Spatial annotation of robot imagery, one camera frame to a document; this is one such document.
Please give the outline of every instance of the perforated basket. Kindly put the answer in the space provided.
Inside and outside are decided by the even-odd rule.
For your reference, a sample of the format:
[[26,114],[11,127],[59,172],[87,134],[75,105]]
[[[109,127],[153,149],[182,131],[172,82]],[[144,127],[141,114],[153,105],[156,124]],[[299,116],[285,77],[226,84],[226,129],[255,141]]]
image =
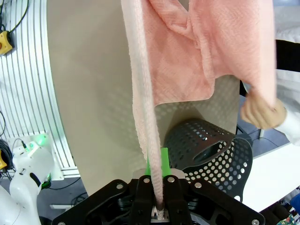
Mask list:
[[188,182],[207,180],[242,201],[252,167],[251,145],[201,119],[187,120],[166,136],[170,167],[182,170]]

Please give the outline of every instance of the hand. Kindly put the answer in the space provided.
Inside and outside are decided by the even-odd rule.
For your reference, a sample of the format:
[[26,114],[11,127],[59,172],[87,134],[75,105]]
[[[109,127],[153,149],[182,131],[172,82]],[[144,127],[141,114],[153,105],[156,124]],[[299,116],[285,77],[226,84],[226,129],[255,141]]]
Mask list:
[[279,99],[276,100],[275,107],[270,108],[262,97],[251,91],[240,114],[242,120],[257,128],[270,129],[278,127],[285,121],[286,109]]

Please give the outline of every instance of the gray floor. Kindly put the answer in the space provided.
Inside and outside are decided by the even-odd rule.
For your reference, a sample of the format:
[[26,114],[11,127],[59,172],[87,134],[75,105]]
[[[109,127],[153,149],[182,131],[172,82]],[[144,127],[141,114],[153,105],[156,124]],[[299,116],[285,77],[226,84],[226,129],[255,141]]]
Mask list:
[[[244,97],[240,97],[240,107],[243,105],[245,101]],[[265,139],[257,139],[259,137],[259,130],[255,128],[253,125],[246,123],[240,119],[240,115],[238,118],[238,124],[248,133],[251,134],[253,143],[253,156],[256,157],[261,155],[267,151],[275,149],[277,146],[284,145],[288,143],[287,138],[282,133],[271,129],[266,130],[264,134]],[[52,188],[60,188],[64,187],[72,182],[74,182],[77,178],[69,178],[63,181],[54,181],[52,184]],[[9,181],[4,180],[1,185],[8,190]],[[41,191],[37,198],[37,207],[40,216],[54,219],[58,215],[60,215],[63,211],[61,210],[52,210],[49,205],[50,204],[70,204],[71,200],[78,196],[79,194],[85,192],[85,188],[81,180],[73,184],[72,186],[62,189],[62,190],[50,190],[44,189]]]

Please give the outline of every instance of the white slatted surface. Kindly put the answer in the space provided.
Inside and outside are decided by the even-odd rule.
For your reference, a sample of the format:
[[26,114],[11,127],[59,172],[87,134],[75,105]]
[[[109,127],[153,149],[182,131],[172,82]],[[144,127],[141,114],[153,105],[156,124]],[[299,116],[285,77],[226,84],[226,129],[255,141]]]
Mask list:
[[[19,22],[26,4],[27,0],[5,1],[2,16],[7,30]],[[14,50],[0,57],[0,110],[7,126],[2,138],[49,132],[60,166],[76,170],[54,93],[46,6],[46,0],[30,0],[27,15],[12,33]]]

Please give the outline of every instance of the pink towel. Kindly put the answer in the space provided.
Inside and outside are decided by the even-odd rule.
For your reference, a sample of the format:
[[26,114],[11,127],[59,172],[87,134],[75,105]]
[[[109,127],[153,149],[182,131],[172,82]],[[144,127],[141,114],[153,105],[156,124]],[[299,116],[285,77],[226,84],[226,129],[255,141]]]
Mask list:
[[274,105],[272,0],[190,0],[189,11],[178,0],[122,0],[122,9],[136,130],[161,203],[154,106],[208,99],[215,79],[227,74],[251,84]]

